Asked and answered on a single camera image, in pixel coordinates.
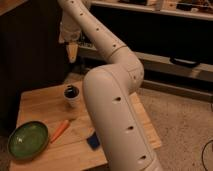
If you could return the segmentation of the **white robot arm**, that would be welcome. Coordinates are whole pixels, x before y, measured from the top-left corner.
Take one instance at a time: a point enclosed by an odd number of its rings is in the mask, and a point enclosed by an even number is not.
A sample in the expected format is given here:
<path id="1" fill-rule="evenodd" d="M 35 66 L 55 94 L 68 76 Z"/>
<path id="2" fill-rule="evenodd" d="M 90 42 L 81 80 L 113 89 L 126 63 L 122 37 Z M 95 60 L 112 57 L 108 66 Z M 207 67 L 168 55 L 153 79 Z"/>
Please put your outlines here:
<path id="1" fill-rule="evenodd" d="M 74 40 L 78 28 L 106 61 L 84 77 L 83 96 L 110 170 L 163 171 L 130 100 L 144 78 L 142 63 L 82 0 L 58 3 L 63 9 L 61 32 Z"/>

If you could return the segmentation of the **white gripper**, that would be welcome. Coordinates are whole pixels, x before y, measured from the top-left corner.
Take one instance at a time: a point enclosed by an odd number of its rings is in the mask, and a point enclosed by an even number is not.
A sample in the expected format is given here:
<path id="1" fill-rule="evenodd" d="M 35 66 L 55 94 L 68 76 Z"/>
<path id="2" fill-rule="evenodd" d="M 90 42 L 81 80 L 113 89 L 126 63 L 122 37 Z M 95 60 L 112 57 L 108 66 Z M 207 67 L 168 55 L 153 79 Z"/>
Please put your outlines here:
<path id="1" fill-rule="evenodd" d="M 75 42 L 80 38 L 81 28 L 71 16 L 67 13 L 63 13 L 59 30 L 59 42 L 68 43 L 66 45 L 68 58 L 71 63 L 74 63 L 78 54 L 78 44 Z"/>

